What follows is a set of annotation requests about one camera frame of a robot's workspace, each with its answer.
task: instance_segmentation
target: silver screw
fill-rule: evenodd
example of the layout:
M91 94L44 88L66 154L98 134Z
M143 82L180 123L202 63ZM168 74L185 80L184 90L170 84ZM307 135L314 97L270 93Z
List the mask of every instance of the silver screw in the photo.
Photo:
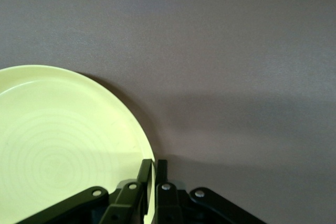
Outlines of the silver screw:
M128 188L130 188L131 190L134 190L137 188L137 185L136 184L131 184L128 186Z
M203 198L205 196L205 193L201 190L198 190L195 192L195 196L198 198Z
M95 196L95 197L101 195L101 190L95 190L95 191L93 191L92 195Z
M170 189L170 185L169 184L163 184L162 186L161 186L161 188L163 189L163 190L169 190Z

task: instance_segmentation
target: gray surface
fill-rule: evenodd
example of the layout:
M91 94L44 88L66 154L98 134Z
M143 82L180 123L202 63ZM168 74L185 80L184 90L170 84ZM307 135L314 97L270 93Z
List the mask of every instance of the gray surface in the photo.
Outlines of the gray surface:
M336 0L0 0L0 68L95 77L170 177L336 223Z

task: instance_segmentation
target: yellow-green plate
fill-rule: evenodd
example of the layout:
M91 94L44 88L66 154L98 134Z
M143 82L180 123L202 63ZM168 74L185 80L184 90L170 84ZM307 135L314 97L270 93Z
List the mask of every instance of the yellow-green plate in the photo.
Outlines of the yellow-green plate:
M139 123L98 83L50 66L0 70L0 223L91 186L111 193L136 178L144 158L154 160Z

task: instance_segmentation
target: metal bolt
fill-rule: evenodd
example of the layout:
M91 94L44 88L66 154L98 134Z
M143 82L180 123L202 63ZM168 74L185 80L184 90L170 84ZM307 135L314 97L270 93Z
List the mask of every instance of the metal bolt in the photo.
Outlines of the metal bolt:
M131 184L128 186L128 188L130 188L131 190L134 190L137 188L137 185L136 184Z
M203 198L205 196L205 193L201 190L198 190L195 192L195 196L198 198Z
M101 190L95 190L95 191L93 191L92 195L95 196L95 197L101 195Z
M169 190L170 189L170 185L169 184L163 184L162 186L161 186L161 188L163 189L163 190Z

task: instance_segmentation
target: round plate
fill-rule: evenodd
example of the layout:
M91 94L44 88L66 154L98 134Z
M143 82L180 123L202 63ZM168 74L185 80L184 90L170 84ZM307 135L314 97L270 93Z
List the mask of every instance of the round plate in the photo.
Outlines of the round plate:
M111 193L144 158L154 160L139 123L93 80L50 66L0 70L0 223L92 186ZM145 223L153 215L151 197Z

